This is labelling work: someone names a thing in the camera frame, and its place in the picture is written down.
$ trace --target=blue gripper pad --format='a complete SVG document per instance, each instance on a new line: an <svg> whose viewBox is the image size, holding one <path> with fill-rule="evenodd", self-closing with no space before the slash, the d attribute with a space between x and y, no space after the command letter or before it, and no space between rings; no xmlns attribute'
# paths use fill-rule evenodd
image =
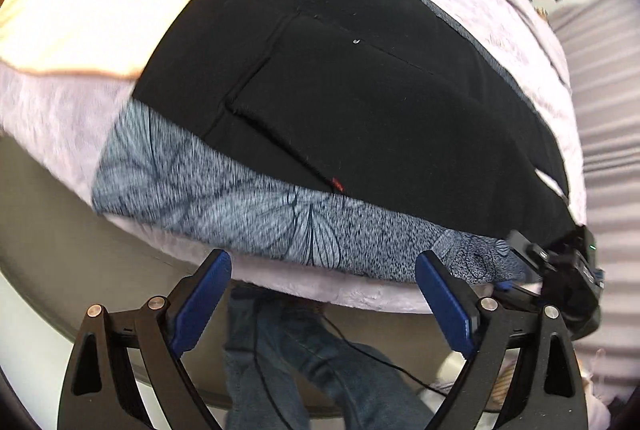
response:
<svg viewBox="0 0 640 430"><path fill-rule="evenodd" d="M433 251L418 255L415 282L431 307L449 347L462 353L465 359L471 358L476 350L474 332L478 324L478 319L471 315L478 310L468 296L471 292L478 299L473 290L464 281L453 278Z"/></svg>
<svg viewBox="0 0 640 430"><path fill-rule="evenodd" d="M231 279L231 257L222 251L175 317L170 347L177 358L193 349Z"/></svg>

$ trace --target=blue floral fabric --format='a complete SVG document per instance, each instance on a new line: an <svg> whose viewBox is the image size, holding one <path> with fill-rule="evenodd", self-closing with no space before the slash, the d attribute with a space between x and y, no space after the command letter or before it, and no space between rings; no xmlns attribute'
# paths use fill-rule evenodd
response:
<svg viewBox="0 0 640 430"><path fill-rule="evenodd" d="M258 174L134 99L104 147L93 205L230 251L376 279L414 282L429 249L468 283L525 276L502 240Z"/></svg>

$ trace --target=jeans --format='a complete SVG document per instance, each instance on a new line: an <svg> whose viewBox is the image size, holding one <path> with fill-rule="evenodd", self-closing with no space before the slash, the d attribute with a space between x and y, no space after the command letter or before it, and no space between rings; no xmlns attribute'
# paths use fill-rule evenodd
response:
<svg viewBox="0 0 640 430"><path fill-rule="evenodd" d="M287 430L269 393L294 430L309 430L310 420L290 367L340 407L347 430L424 430L433 413L389 366L357 352L331 334L318 314L297 309L278 293L236 288L228 308L225 345L226 383L233 408L226 430ZM376 349L359 349L390 363Z"/></svg>

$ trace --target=person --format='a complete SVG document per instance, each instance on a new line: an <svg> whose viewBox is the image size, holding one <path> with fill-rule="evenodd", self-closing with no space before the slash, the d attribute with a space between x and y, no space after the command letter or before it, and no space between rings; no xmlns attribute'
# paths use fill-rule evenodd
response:
<svg viewBox="0 0 640 430"><path fill-rule="evenodd" d="M433 412L389 359L352 344L322 323L321 305L240 284L228 304L226 383L233 407L226 430L310 430L290 370L299 371L342 411L346 430L424 430Z"/></svg>

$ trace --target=blue denim pants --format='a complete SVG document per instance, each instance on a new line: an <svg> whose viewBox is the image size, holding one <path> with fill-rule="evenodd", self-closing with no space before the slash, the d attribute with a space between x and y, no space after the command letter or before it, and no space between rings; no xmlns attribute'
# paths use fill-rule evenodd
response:
<svg viewBox="0 0 640 430"><path fill-rule="evenodd" d="M257 359L254 336L257 328ZM384 362L376 349L358 348ZM232 291L225 345L226 384L233 408L226 430L309 430L293 368L340 407L347 430L424 430L433 413L399 373L331 334L318 314L297 309L283 295L249 287Z"/></svg>

